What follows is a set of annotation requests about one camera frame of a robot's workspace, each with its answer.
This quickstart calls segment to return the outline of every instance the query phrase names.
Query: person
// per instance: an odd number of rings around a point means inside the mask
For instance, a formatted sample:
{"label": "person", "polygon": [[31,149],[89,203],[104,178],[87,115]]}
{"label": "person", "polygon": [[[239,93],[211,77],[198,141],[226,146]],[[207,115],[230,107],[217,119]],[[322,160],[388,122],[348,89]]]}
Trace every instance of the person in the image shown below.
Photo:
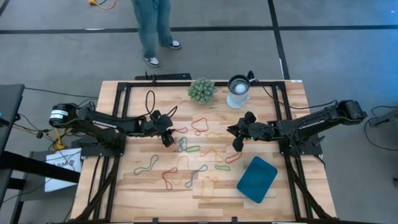
{"label": "person", "polygon": [[155,57],[156,32],[159,44],[171,49],[180,49],[170,32],[170,0],[131,0],[139,24],[138,34],[143,46],[144,60],[152,67],[159,67]]}

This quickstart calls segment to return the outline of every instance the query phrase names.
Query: blue silicone mat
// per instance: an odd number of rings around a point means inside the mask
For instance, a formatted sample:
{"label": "blue silicone mat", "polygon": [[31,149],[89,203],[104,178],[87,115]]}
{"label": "blue silicone mat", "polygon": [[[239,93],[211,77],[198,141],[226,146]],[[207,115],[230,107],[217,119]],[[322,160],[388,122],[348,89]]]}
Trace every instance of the blue silicone mat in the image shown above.
{"label": "blue silicone mat", "polygon": [[256,156],[243,174],[236,188],[251,200],[261,203],[278,170]]}

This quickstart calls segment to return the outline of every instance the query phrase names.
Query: rubber band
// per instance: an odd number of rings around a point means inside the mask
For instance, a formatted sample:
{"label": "rubber band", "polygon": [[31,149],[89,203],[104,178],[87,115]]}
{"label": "rubber band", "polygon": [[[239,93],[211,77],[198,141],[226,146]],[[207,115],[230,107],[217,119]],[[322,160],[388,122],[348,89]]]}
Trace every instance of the rubber band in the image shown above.
{"label": "rubber band", "polygon": [[[227,161],[228,159],[230,159],[230,158],[232,158],[232,157],[235,157],[235,156],[237,156],[238,154],[239,154],[239,157],[238,157],[238,158],[233,159],[232,161],[229,161],[229,162]],[[236,154],[234,154],[234,155],[232,155],[232,156],[229,156],[229,157],[225,158],[225,163],[226,163],[226,164],[231,164],[231,163],[235,162],[236,160],[240,159],[241,156],[242,156],[242,152],[237,152]]]}
{"label": "rubber band", "polygon": [[188,128],[180,128],[180,129],[176,129],[174,131],[176,131],[178,133],[187,133],[188,132]]}
{"label": "rubber band", "polygon": [[217,152],[216,150],[214,150],[214,149],[210,149],[210,150],[207,151],[207,152],[200,152],[200,153],[199,153],[199,156],[200,156],[200,157],[205,157],[207,154],[209,154],[209,152],[214,152],[214,153],[215,153],[215,155],[214,155],[214,160],[215,160],[216,162],[222,162],[222,161],[224,160],[224,158],[223,158],[222,156],[220,156],[220,155],[218,154],[218,152]]}
{"label": "rubber band", "polygon": [[196,174],[197,172],[204,172],[204,171],[206,171],[208,168],[209,168],[209,167],[208,167],[207,165],[203,165],[203,166],[201,166],[198,170],[192,171],[192,173],[191,173],[191,180],[185,183],[185,187],[186,187],[186,188],[192,187],[192,184],[193,184],[193,177],[195,176],[195,174]]}
{"label": "rubber band", "polygon": [[213,177],[213,179],[210,179],[210,177],[209,176],[207,176],[207,177],[205,177],[203,180],[202,180],[202,182],[201,182],[201,192],[200,192],[200,197],[202,198],[202,200],[204,200],[204,201],[211,201],[211,199],[204,199],[203,198],[203,189],[205,188],[205,180],[206,179],[209,179],[212,183],[213,183],[213,190],[211,191],[211,193],[212,193],[212,196],[214,195],[214,185],[215,185],[215,182],[217,182],[218,181],[218,178],[217,177]]}
{"label": "rubber band", "polygon": [[208,137],[209,134],[214,134],[215,136],[218,136],[219,138],[226,138],[226,136],[222,136],[222,135],[217,134],[217,133],[208,133],[208,134],[206,135],[206,137]]}
{"label": "rubber band", "polygon": [[[193,124],[195,124],[195,123],[197,123],[197,122],[199,122],[199,121],[201,121],[201,120],[203,120],[203,119],[205,120],[206,129],[204,129],[204,130],[199,130],[199,129],[197,129],[197,128],[195,128],[195,127],[193,126]],[[199,120],[192,122],[192,123],[191,123],[191,127],[192,127],[193,129],[195,129],[195,135],[196,135],[196,136],[199,136],[202,132],[205,132],[205,131],[208,131],[208,130],[209,130],[209,126],[207,125],[207,119],[206,119],[206,118],[200,118]]]}
{"label": "rubber band", "polygon": [[196,152],[196,151],[200,151],[200,146],[190,146],[188,147],[188,139],[187,137],[182,137],[180,140],[178,140],[178,148],[177,148],[177,152]]}
{"label": "rubber band", "polygon": [[231,171],[230,166],[227,165],[215,165],[214,168],[223,171]]}
{"label": "rubber band", "polygon": [[170,170],[165,171],[165,172],[162,173],[162,178],[163,178],[164,182],[166,183],[166,189],[167,189],[167,190],[173,190],[173,184],[170,183],[170,181],[166,180],[165,175],[166,175],[167,173],[174,174],[174,173],[176,173],[177,171],[178,171],[178,169],[177,169],[176,167],[173,167],[172,169],[170,169]]}
{"label": "rubber band", "polygon": [[153,156],[150,158],[149,167],[138,167],[138,168],[136,168],[136,169],[134,170],[134,175],[139,175],[142,171],[150,171],[152,168],[154,168],[155,162],[156,162],[158,159],[159,159],[159,156],[157,156],[156,154],[153,155]]}
{"label": "rubber band", "polygon": [[[179,164],[179,162],[180,162],[180,159],[182,159],[182,158],[187,158],[187,166],[188,166],[188,170],[190,170],[190,168],[189,168],[189,158],[188,158],[188,156],[180,156],[179,159],[177,160],[177,166],[176,166],[176,168],[178,169],[178,164]],[[182,181],[182,178],[180,179],[180,181],[179,181],[178,183],[175,183],[175,182],[174,182],[174,179],[172,179],[173,184],[181,184],[181,181]]]}

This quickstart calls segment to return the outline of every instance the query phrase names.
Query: gray floor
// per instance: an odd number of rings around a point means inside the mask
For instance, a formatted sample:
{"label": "gray floor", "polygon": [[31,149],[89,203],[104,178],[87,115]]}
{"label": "gray floor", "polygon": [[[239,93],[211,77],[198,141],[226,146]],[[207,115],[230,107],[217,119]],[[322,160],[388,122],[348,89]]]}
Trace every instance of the gray floor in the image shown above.
{"label": "gray floor", "polygon": [[[274,4],[280,26],[398,23],[398,4],[393,0],[276,0]],[[263,0],[172,0],[172,7],[174,27],[272,24]],[[11,0],[0,17],[0,30],[128,27],[137,27],[130,0],[118,0],[110,11],[79,0]],[[303,80],[311,105],[334,99],[358,100],[366,111],[398,105],[398,30],[283,31],[281,36],[290,77]],[[162,66],[153,69],[142,61],[141,45],[133,33],[3,34],[0,82],[96,96],[103,80],[132,80],[146,70],[220,79],[253,70],[261,79],[282,79],[273,31],[175,32],[174,37],[183,49],[159,49]],[[46,128],[52,105],[81,100],[26,90],[20,112]],[[380,145],[398,148],[394,131],[383,126],[370,129],[369,135]],[[364,137],[363,124],[338,126],[323,134],[326,171],[338,216],[396,223],[398,189],[392,176],[398,176],[398,152],[372,147]],[[48,146],[46,140],[13,131],[7,150],[27,156]],[[6,198],[14,194],[9,190]],[[21,223],[62,221],[73,195],[61,196],[26,203]],[[2,206],[1,223],[9,222],[14,202]]]}

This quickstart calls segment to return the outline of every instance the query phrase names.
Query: jeans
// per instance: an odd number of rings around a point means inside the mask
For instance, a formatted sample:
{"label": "jeans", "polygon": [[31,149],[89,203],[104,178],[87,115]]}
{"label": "jeans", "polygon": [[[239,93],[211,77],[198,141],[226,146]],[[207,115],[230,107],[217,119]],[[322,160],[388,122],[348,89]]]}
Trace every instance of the jeans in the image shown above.
{"label": "jeans", "polygon": [[160,45],[173,42],[170,33],[170,0],[131,0],[139,24],[139,39],[145,58],[155,57],[156,32]]}

